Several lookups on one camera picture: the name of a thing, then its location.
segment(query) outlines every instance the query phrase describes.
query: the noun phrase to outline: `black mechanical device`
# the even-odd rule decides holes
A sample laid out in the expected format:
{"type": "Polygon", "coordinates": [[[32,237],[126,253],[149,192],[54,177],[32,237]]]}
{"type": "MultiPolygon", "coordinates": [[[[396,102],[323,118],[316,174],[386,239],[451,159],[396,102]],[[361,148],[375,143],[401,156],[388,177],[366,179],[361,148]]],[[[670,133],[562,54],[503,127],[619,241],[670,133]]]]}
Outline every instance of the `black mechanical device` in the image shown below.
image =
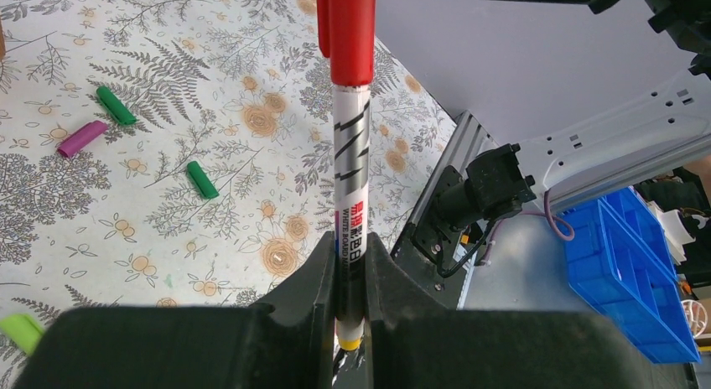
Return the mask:
{"type": "MultiPolygon", "coordinates": [[[[619,0],[518,1],[600,13],[619,0]]],[[[711,0],[647,2],[650,25],[698,53],[699,72],[708,69],[711,0]]],[[[607,389],[646,379],[628,362],[636,349],[599,315],[453,310],[474,253],[453,260],[461,232],[471,229],[481,245],[495,222],[535,198],[536,181],[521,174],[517,151],[482,153],[462,172],[443,155],[443,171],[428,181],[393,250],[369,235],[364,387],[607,389]]],[[[47,331],[15,388],[331,387],[334,270],[334,235],[326,233],[297,272],[245,309],[70,311],[47,331]]]]}

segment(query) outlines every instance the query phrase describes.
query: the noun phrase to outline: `pink cable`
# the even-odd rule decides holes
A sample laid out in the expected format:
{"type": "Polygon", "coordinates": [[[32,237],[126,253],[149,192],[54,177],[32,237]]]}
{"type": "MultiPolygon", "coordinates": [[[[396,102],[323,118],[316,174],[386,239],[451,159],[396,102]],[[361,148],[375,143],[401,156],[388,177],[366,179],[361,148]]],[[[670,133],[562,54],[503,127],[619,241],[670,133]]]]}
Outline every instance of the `pink cable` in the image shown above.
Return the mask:
{"type": "MultiPolygon", "coordinates": [[[[543,217],[546,219],[548,222],[548,225],[551,227],[551,230],[553,230],[553,233],[560,238],[563,241],[572,241],[575,238],[575,230],[573,229],[573,226],[571,226],[567,221],[561,219],[560,217],[551,214],[551,204],[550,200],[548,198],[548,192],[546,191],[545,194],[543,194],[543,213],[539,211],[527,211],[524,210],[520,214],[521,215],[536,215],[538,217],[543,217]],[[565,228],[570,231],[569,235],[563,234],[562,231],[558,228],[556,225],[556,222],[562,224],[565,228]]],[[[501,224],[504,223],[505,220],[499,221],[494,229],[491,231],[491,237],[489,238],[489,243],[486,245],[486,252],[484,252],[484,256],[481,258],[482,262],[487,262],[489,260],[489,254],[491,252],[491,248],[493,247],[492,243],[495,241],[496,237],[496,232],[499,230],[499,227],[501,224]]]]}

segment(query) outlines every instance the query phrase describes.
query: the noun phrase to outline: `blue tray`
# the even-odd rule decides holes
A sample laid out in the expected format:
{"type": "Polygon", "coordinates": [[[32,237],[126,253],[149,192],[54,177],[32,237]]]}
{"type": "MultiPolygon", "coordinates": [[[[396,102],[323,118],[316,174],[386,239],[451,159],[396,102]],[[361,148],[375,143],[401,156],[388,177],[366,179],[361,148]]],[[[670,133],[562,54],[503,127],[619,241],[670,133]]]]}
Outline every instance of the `blue tray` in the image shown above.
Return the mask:
{"type": "Polygon", "coordinates": [[[663,230],[635,193],[623,189],[562,217],[575,229],[565,247],[570,287],[652,362],[700,361],[663,230]]]}

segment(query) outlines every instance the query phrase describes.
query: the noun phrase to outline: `red marker cap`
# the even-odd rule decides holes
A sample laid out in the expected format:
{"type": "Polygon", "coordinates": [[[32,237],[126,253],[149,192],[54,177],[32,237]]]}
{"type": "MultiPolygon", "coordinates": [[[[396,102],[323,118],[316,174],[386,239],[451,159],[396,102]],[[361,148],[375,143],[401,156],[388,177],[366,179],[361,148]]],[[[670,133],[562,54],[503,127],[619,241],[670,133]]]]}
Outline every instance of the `red marker cap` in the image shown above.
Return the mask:
{"type": "Polygon", "coordinates": [[[316,0],[321,53],[331,59],[331,80],[339,86],[373,81],[376,0],[316,0]]]}

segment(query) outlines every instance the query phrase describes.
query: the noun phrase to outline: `floral tablecloth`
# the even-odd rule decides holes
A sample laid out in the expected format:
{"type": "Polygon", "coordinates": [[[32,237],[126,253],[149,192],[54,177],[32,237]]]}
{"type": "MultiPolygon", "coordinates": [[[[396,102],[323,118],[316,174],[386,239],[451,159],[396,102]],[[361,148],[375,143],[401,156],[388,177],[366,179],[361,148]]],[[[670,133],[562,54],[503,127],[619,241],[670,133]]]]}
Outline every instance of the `floral tablecloth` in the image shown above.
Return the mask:
{"type": "MultiPolygon", "coordinates": [[[[332,228],[315,0],[0,0],[0,317],[248,304],[332,228]],[[139,121],[96,103],[106,85],[139,121]],[[56,146],[110,129],[71,160],[56,146]],[[220,196],[187,180],[199,161],[220,196]]],[[[376,47],[371,228],[390,246],[454,124],[376,47]]],[[[0,336],[0,389],[24,355],[0,336]]]]}

